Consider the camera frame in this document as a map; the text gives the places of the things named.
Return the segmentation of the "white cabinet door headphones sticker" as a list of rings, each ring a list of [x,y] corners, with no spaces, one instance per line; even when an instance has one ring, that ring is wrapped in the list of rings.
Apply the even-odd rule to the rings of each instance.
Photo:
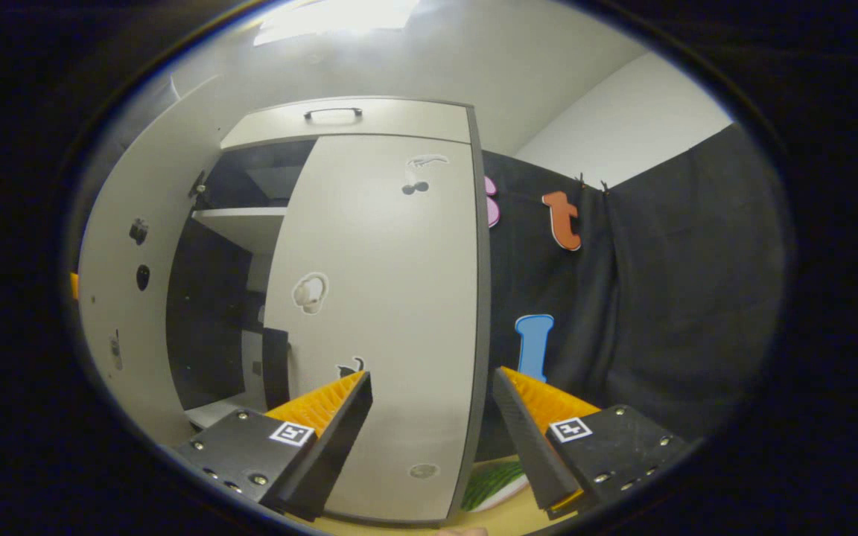
[[[372,407],[325,511],[445,520],[477,438],[477,201],[470,144],[332,135],[308,156],[276,241],[264,319],[300,396],[369,373]]]

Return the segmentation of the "white cabinet door camera sticker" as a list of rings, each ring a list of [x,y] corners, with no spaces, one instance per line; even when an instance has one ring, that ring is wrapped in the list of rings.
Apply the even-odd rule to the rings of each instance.
[[[165,313],[188,191],[219,150],[222,76],[157,116],[103,184],[79,261],[80,317],[99,379],[156,444],[191,435],[167,352]]]

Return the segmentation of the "black backdrop cloth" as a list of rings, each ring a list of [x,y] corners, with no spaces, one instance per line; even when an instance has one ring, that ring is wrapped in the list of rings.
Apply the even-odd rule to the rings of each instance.
[[[789,275],[777,172],[739,124],[610,188],[487,150],[489,366],[517,369],[515,323],[546,315],[542,372],[685,441],[713,435],[766,365]]]

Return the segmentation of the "green striped dish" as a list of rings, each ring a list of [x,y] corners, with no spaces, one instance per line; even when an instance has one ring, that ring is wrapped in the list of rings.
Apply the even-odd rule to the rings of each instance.
[[[464,491],[460,509],[477,513],[497,508],[529,488],[529,480],[517,456],[477,465]]]

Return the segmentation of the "metal door hinge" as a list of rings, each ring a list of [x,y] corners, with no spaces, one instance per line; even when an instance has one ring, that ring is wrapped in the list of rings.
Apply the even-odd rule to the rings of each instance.
[[[207,173],[205,170],[201,170],[198,174],[197,178],[194,180],[193,187],[191,187],[190,192],[188,192],[188,197],[193,198],[193,211],[202,211],[202,210],[211,210],[214,208],[212,206],[212,201],[210,197],[210,191],[205,184]]]

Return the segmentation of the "white cabinet shelf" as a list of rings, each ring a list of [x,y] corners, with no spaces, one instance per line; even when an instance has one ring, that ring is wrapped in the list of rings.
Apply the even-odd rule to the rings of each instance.
[[[273,255],[286,207],[191,211],[191,218],[254,255]]]
[[[250,396],[247,393],[240,393],[227,399],[212,401],[199,407],[187,409],[184,411],[184,415],[196,430],[205,430],[238,410],[252,410],[265,413],[269,410],[269,407],[262,396]]]

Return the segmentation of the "white cabinet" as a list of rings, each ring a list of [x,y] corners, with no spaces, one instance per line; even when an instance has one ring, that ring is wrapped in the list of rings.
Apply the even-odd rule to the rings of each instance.
[[[224,150],[219,145],[217,163],[205,179],[212,209],[287,208],[314,143],[323,136],[331,135],[284,139],[236,150]],[[479,224],[479,325],[473,397],[477,438],[472,442],[470,464],[463,468],[463,489],[457,492],[457,502],[450,515],[440,522],[414,526],[439,525],[455,516],[468,484],[480,437],[484,370],[489,357],[491,270],[483,224],[483,155],[479,133],[473,142],[466,144],[474,151]],[[272,260],[273,255],[254,255],[225,240],[188,214],[171,265],[165,323],[171,376],[184,410],[240,393],[264,398],[262,330],[271,328],[266,325],[264,313]],[[324,512],[361,525],[412,525],[367,522],[329,514],[325,509]]]

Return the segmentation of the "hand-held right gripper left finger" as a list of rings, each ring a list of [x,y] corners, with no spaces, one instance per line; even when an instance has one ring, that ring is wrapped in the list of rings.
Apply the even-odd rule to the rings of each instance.
[[[195,485],[245,512],[314,521],[371,407],[371,374],[361,370],[270,410],[229,405],[161,452]]]

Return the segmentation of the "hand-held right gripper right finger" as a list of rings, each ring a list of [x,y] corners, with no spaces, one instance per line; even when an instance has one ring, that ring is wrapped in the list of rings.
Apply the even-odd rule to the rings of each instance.
[[[492,394],[551,518],[623,501],[690,453],[689,441],[629,405],[602,409],[509,368],[494,370]]]

